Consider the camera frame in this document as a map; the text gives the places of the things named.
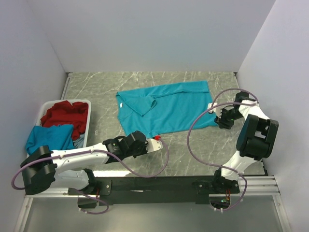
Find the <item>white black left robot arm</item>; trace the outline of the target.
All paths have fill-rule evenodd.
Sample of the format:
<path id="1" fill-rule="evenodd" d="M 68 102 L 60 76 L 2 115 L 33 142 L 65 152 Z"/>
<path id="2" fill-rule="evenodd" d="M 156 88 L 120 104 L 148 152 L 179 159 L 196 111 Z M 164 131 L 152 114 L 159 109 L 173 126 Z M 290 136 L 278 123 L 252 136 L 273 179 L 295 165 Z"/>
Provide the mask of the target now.
<path id="1" fill-rule="evenodd" d="M 147 154 L 149 143 L 142 132 L 135 131 L 129 136 L 72 150 L 50 150 L 47 145 L 41 146 L 21 164 L 25 192 L 35 195 L 49 188 L 74 188 L 91 194 L 98 190 L 99 183 L 89 166 Z"/>

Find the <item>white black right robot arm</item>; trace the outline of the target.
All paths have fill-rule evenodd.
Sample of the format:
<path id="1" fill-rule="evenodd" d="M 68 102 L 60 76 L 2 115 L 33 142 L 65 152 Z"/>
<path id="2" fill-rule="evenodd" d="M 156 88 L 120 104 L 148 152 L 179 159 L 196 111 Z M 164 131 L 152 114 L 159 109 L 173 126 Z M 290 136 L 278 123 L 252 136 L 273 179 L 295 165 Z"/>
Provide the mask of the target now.
<path id="1" fill-rule="evenodd" d="M 239 89 L 231 109 L 225 109 L 224 103 L 212 102 L 206 111 L 194 122 L 197 123 L 205 114 L 215 114 L 215 123 L 221 129 L 231 129 L 235 120 L 245 120 L 236 142 L 236 151 L 229 161 L 217 165 L 217 170 L 208 181 L 196 181 L 193 186 L 198 193 L 223 194 L 239 193 L 238 180 L 253 163 L 268 158 L 273 150 L 279 123 L 270 119 L 260 109 L 259 101 L 252 93 Z"/>

